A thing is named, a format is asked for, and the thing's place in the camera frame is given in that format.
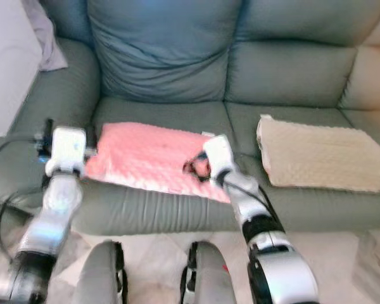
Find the pink cloth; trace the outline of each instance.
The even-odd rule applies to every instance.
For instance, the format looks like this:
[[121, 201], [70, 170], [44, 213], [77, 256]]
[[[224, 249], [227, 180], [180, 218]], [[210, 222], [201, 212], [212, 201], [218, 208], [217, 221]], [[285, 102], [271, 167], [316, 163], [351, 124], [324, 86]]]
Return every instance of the pink cloth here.
[[149, 191], [195, 195], [228, 203], [223, 190], [182, 172], [208, 136], [134, 122], [107, 123], [98, 155], [86, 165], [88, 178]]

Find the gray leather sofa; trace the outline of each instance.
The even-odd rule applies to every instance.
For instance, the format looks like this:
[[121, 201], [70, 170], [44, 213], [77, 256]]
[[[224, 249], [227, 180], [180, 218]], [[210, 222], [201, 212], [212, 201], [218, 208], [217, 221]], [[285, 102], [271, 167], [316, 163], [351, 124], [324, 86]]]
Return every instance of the gray leather sofa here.
[[[45, 0], [70, 67], [41, 73], [11, 133], [98, 132], [142, 122], [225, 133], [287, 229], [380, 228], [380, 194], [276, 189], [256, 143], [261, 114], [365, 130], [380, 144], [380, 0]], [[0, 202], [40, 184], [28, 144], [0, 154]], [[94, 181], [76, 229], [103, 235], [237, 229], [232, 207]], [[34, 213], [40, 195], [13, 204]]]

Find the beige towel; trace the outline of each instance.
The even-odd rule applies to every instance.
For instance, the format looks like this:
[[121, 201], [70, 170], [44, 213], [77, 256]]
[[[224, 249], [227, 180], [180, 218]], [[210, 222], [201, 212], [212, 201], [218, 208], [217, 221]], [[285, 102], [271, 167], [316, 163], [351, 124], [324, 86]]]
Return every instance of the beige towel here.
[[314, 127], [262, 115], [257, 137], [274, 186], [380, 192], [380, 146], [361, 130]]

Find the tile floor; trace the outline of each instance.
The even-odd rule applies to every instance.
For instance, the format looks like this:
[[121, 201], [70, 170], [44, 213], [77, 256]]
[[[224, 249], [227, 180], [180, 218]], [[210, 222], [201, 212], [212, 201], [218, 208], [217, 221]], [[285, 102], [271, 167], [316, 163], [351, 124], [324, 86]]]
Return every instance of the tile floor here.
[[[380, 231], [289, 233], [319, 283], [322, 304], [380, 303]], [[238, 304], [250, 304], [246, 246], [237, 232], [98, 237], [73, 233], [49, 288], [49, 304], [68, 304], [90, 248], [105, 239], [123, 244], [130, 304], [177, 304], [187, 249], [207, 239], [221, 250]], [[0, 270], [6, 264], [0, 256]]]

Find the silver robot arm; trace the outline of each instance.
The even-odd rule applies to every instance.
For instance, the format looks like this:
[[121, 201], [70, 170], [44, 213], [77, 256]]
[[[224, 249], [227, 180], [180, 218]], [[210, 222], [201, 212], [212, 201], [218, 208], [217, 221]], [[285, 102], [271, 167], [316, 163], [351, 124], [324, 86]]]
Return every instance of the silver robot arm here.
[[51, 159], [46, 164], [49, 185], [40, 214], [29, 225], [8, 271], [0, 277], [1, 304], [45, 302], [53, 267], [82, 202], [79, 180], [84, 168], [86, 133], [58, 127], [53, 137], [51, 130], [47, 136], [52, 139]]
[[258, 181], [235, 165], [225, 136], [206, 142], [211, 182], [230, 197], [236, 220], [248, 244], [248, 275], [256, 304], [318, 303], [315, 277], [296, 251], [259, 190]]

